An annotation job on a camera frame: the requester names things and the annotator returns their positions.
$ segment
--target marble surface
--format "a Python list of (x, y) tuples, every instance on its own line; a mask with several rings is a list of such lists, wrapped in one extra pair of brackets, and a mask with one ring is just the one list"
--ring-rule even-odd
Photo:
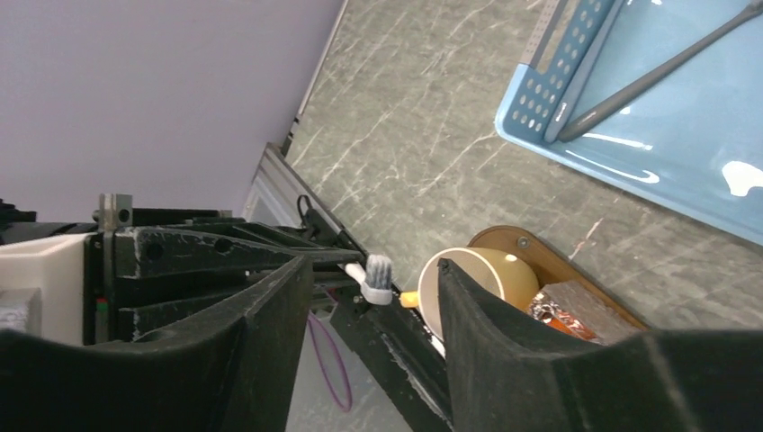
[(650, 324), (763, 324), (763, 247), (499, 138), (493, 118), (540, 0), (351, 1), (289, 162), (416, 288), (492, 225), (546, 239)]

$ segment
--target purple cable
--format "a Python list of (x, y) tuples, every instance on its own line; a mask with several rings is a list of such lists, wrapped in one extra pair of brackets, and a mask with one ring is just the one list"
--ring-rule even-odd
[[(328, 339), (328, 344), (331, 346), (331, 352), (334, 353), (334, 358), (337, 360), (337, 364), (339, 365), (339, 372), (342, 375), (342, 381), (344, 381), (345, 383), (345, 393), (347, 394), (347, 404), (344, 404), (342, 403), (341, 400), (339, 400), (339, 397), (337, 396), (337, 392), (334, 390), (334, 386), (331, 385), (331, 381), (328, 379), (328, 372), (326, 370), (325, 364), (323, 363), (323, 358), (320, 355), (320, 350), (318, 350), (318, 341), (315, 339), (315, 330), (313, 329), (313, 325), (318, 326), (318, 328), (323, 331), (323, 334)], [(328, 386), (328, 390), (331, 392), (331, 397), (332, 399), (334, 399), (334, 403), (343, 412), (350, 412), (350, 410), (353, 408), (353, 393), (352, 393), (352, 390), (350, 390), (350, 379), (349, 377), (347, 377), (347, 370), (345, 369), (345, 363), (342, 361), (342, 356), (339, 354), (339, 349), (337, 348), (337, 344), (334, 343), (334, 339), (328, 333), (326, 326), (324, 326), (319, 319), (315, 318), (315, 315), (313, 315), (312, 312), (310, 312), (310, 314), (308, 315), (308, 330), (310, 331), (312, 346), (313, 348), (315, 348), (315, 355), (318, 357), (318, 364), (320, 365), (320, 371), (323, 373), (323, 379), (326, 381), (326, 385)]]

